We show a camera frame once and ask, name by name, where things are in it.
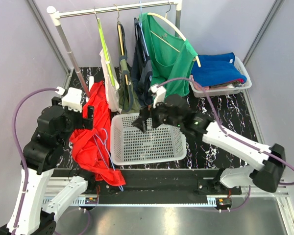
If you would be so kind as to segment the red tank top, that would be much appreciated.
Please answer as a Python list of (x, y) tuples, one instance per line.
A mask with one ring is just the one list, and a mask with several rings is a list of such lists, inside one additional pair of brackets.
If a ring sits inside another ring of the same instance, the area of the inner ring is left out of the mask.
[[(113, 171), (109, 165), (107, 168), (104, 164), (103, 160), (109, 164), (109, 157), (104, 146), (95, 136), (95, 134), (98, 134), (104, 140), (105, 133), (101, 128), (106, 129), (108, 133), (107, 148), (110, 151), (111, 119), (104, 82), (94, 83), (90, 94), (89, 101), (85, 105), (92, 105), (95, 108), (94, 126), (92, 130), (75, 130), (72, 133), (70, 137), (70, 142), (73, 144), (72, 157), (82, 169), (94, 173), (97, 181), (104, 180), (115, 187), (124, 186), (125, 179), (121, 171)], [(96, 145), (93, 137), (97, 140), (98, 145)]]

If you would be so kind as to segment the light blue wire hanger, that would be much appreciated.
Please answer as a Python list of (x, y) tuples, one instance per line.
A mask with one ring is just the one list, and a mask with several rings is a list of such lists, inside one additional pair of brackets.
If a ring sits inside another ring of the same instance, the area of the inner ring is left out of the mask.
[[(110, 152), (109, 152), (109, 150), (107, 148), (108, 133), (107, 133), (106, 129), (104, 129), (104, 128), (101, 128), (101, 130), (104, 131), (104, 133), (105, 133), (105, 139), (102, 140), (101, 137), (98, 134), (95, 134), (95, 136), (101, 142), (101, 144), (104, 146), (105, 151), (108, 154), (109, 161), (111, 163), (112, 169), (113, 169), (113, 171), (116, 171), (114, 163), (113, 163), (112, 158), (111, 158), (111, 154), (110, 154)], [(96, 145), (98, 145), (97, 140), (95, 139), (95, 137), (93, 137), (93, 138), (94, 138), (94, 141), (95, 141)], [(105, 160), (103, 160), (103, 161), (104, 161), (104, 164), (106, 165), (106, 167), (108, 168), (108, 164), (106, 163), (106, 161)], [(124, 191), (123, 186), (118, 186), (118, 187), (119, 187), (120, 191), (122, 191), (122, 192)]]

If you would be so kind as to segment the white tank top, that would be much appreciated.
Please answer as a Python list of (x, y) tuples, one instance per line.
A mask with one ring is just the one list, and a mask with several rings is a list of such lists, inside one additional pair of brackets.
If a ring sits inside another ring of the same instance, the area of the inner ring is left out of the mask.
[(119, 107), (119, 100), (120, 100), (120, 96), (119, 96), (119, 88), (120, 85), (117, 81), (117, 76), (116, 76), (116, 72), (115, 72), (115, 68), (112, 64), (112, 61), (109, 61), (110, 67), (111, 67), (111, 73), (112, 73), (112, 77), (114, 79), (114, 83), (115, 85), (113, 86), (111, 84), (111, 80), (110, 80), (110, 75), (108, 72), (108, 65), (106, 64), (105, 61), (105, 57), (104, 57), (104, 52), (103, 49), (100, 51), (100, 61), (101, 61), (101, 65), (102, 65), (102, 70), (103, 70), (103, 75), (104, 75), (104, 84), (105, 84), (105, 96), (106, 96), (106, 100), (108, 103), (108, 108), (112, 111), (112, 112), (122, 112), (122, 109)]

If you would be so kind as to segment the lime green hanger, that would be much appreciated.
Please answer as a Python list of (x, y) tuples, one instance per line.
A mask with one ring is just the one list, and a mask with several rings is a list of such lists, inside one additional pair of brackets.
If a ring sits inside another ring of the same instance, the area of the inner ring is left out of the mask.
[(106, 68), (107, 68), (107, 71), (108, 71), (108, 75), (109, 75), (109, 78), (110, 78), (111, 85), (114, 88), (115, 87), (115, 81), (114, 81), (114, 77), (112, 75), (112, 70), (111, 70), (111, 65), (110, 65), (110, 57), (109, 57), (109, 54), (108, 54), (108, 50), (107, 50), (107, 46), (106, 46), (106, 42), (105, 42), (105, 38), (104, 38), (104, 34), (103, 34), (101, 21), (100, 21), (100, 18), (97, 17), (97, 12), (96, 12), (95, 8), (94, 8), (94, 12), (95, 12), (96, 21), (97, 21), (97, 24), (98, 24), (98, 32), (99, 32), (99, 37), (100, 37), (100, 41), (101, 41), (101, 45), (102, 45), (102, 50), (103, 50), (103, 54), (104, 54)]

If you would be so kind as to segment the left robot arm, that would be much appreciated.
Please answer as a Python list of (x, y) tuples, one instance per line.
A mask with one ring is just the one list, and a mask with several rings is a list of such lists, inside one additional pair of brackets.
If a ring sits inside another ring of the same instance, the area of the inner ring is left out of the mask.
[(0, 227), (0, 235), (51, 235), (56, 224), (79, 195), (98, 192), (95, 173), (80, 168), (53, 200), (43, 206), (48, 182), (70, 136), (94, 129), (95, 108), (71, 108), (63, 98), (53, 97), (37, 119), (30, 142), (20, 151), (21, 186), (10, 221)]

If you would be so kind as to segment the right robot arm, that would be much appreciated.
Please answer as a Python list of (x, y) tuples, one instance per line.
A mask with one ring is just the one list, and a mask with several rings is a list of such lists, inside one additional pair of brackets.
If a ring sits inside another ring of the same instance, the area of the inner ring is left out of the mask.
[(216, 120), (193, 111), (186, 100), (176, 94), (168, 96), (164, 102), (142, 107), (132, 124), (146, 132), (149, 118), (153, 128), (162, 124), (178, 127), (186, 137), (221, 148), (248, 164), (220, 169), (212, 183), (216, 193), (224, 194), (230, 188), (251, 184), (266, 192), (276, 192), (286, 167), (283, 146), (260, 144), (220, 127)]

